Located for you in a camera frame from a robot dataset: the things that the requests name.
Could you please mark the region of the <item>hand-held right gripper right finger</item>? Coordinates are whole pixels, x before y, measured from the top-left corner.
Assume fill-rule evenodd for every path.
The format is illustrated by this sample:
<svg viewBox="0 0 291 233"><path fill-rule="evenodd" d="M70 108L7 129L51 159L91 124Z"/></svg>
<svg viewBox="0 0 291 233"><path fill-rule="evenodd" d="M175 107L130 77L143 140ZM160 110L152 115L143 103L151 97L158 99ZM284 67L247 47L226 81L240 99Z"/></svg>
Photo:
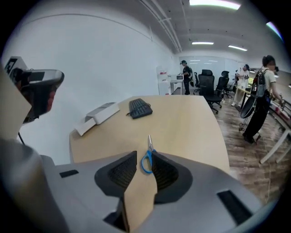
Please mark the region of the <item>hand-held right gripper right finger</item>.
<svg viewBox="0 0 291 233"><path fill-rule="evenodd" d="M153 153L154 209L140 233L252 233L260 200L228 173L182 157Z"/></svg>

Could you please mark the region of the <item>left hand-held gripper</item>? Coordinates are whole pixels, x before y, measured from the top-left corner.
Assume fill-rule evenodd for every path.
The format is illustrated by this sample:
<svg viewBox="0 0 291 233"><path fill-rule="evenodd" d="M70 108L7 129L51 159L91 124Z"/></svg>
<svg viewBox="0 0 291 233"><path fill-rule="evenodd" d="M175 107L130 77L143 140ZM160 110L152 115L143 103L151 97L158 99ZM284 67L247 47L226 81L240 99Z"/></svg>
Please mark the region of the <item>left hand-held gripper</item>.
<svg viewBox="0 0 291 233"><path fill-rule="evenodd" d="M57 91L64 80L64 73L54 69L28 69L20 56L12 56L4 66L9 78L31 104L24 123L29 123L47 112L51 91Z"/></svg>

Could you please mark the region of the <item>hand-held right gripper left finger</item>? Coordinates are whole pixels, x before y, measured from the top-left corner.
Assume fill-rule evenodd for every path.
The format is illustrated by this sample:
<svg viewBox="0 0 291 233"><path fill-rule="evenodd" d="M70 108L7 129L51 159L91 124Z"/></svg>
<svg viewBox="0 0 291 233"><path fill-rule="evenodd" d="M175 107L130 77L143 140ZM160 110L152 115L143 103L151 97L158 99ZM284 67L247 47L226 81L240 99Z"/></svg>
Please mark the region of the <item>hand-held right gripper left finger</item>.
<svg viewBox="0 0 291 233"><path fill-rule="evenodd" d="M54 167L54 197L72 233L129 232L125 191L136 152Z"/></svg>

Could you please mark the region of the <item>person's left hand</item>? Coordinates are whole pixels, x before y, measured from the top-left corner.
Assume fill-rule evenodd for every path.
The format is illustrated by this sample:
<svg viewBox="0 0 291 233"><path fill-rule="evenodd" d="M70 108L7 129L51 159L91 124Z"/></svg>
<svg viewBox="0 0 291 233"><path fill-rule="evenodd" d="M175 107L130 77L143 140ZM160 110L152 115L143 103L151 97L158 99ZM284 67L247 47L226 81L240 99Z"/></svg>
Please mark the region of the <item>person's left hand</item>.
<svg viewBox="0 0 291 233"><path fill-rule="evenodd" d="M52 108L52 104L53 104L53 101L54 101L55 93L56 93L56 91L51 91L49 93L49 98L48 98L48 101L47 101L47 112L49 112L51 110L51 108Z"/></svg>

